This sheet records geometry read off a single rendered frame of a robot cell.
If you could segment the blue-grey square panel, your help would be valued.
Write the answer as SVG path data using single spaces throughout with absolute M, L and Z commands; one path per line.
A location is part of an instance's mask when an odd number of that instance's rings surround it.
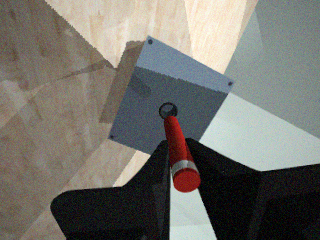
M 152 155 L 177 118 L 200 141 L 235 81 L 147 35 L 107 139 Z

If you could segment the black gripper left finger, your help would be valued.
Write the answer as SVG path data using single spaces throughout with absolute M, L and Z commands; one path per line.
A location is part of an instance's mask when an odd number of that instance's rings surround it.
M 124 186 L 68 190 L 50 210 L 65 238 L 71 232 L 143 227 L 149 240 L 170 240 L 171 166 L 162 140 Z

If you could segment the red peg with white band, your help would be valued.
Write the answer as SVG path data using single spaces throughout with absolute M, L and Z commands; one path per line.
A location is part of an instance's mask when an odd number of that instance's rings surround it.
M 164 128 L 169 145 L 169 160 L 174 187 L 179 192 L 192 192 L 200 184 L 199 171 L 193 161 L 177 118 L 174 116 L 166 117 Z

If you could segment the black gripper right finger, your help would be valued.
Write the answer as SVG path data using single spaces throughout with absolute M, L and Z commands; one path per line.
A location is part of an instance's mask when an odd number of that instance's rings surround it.
M 320 164 L 259 171 L 185 138 L 217 240 L 256 240 L 269 200 L 320 191 Z

